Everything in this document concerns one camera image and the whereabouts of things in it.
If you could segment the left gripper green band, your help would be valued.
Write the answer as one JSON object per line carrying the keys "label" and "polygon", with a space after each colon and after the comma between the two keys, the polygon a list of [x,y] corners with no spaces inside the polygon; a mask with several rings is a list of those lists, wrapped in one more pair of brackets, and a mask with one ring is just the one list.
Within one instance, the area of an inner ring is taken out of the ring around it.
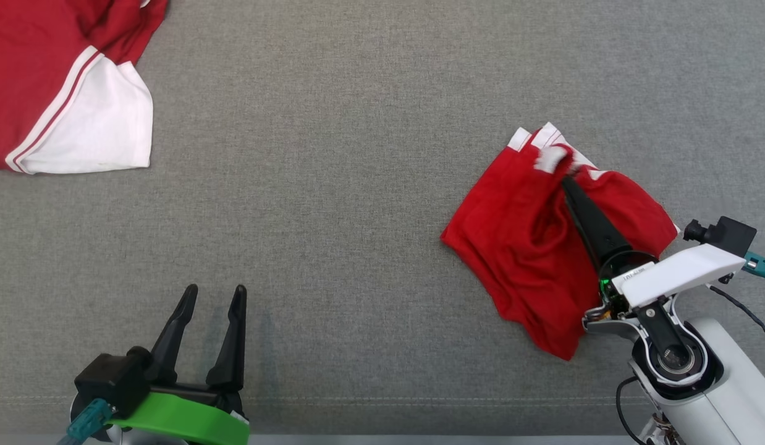
{"label": "left gripper green band", "polygon": [[[190,284],[169,316],[151,356],[146,378],[153,384],[177,382],[175,366],[185,327],[197,301]],[[130,417],[113,416],[108,438],[114,445],[247,445],[250,424],[239,391],[244,386],[247,288],[237,285],[228,307],[221,351],[207,374],[206,386],[154,386]]]}

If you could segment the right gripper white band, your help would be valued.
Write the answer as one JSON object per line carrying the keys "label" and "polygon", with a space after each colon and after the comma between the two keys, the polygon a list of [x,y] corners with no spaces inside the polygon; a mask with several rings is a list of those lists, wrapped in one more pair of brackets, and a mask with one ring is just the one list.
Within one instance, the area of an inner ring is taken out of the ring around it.
{"label": "right gripper white band", "polygon": [[596,271],[602,306],[586,311],[588,333],[621,337],[677,337],[681,321],[674,296],[735,274],[744,257],[702,244],[657,260],[632,251],[596,203],[570,176],[561,181],[564,200]]}

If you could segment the red Bulls 23 shorts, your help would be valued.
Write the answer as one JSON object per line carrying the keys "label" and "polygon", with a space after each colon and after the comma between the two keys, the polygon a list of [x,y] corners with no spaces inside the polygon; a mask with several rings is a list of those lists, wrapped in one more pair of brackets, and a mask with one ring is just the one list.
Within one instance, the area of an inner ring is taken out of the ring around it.
{"label": "red Bulls 23 shorts", "polygon": [[634,250],[660,256],[679,228],[642,186],[598,169],[552,123],[518,129],[470,190],[440,239],[490,294],[499,316],[539,349],[571,360],[597,274],[565,203],[574,180]]}

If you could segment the red white-sleeved Bulls jersey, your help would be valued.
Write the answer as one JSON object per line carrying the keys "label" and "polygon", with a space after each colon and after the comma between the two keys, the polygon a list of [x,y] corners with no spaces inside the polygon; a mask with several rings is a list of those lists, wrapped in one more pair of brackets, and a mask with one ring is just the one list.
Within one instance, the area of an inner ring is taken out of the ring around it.
{"label": "red white-sleeved Bulls jersey", "polygon": [[0,170],[148,168],[153,97],[136,65],[169,0],[0,0]]}

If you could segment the grey fabric sofa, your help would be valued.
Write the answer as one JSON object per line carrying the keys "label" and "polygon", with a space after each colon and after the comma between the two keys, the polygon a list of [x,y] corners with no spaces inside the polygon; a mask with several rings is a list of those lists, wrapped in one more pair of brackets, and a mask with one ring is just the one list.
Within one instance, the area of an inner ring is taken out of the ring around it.
{"label": "grey fabric sofa", "polygon": [[765,0],[175,0],[138,70],[148,169],[0,172],[0,434],[195,282],[177,372],[245,285],[255,433],[620,436],[629,343],[552,357],[439,240],[519,127],[765,256]]}

